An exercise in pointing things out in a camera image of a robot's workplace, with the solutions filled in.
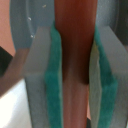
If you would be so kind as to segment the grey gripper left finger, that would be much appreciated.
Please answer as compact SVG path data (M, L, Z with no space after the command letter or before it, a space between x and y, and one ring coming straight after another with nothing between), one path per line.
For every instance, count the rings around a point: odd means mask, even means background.
M23 75L32 128L63 128L62 47L55 24L37 29Z

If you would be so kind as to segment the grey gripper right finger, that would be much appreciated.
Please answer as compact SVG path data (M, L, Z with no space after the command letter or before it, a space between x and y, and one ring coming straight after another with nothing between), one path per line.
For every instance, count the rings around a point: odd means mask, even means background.
M95 28L89 104L91 128L128 128L128 52L110 27Z

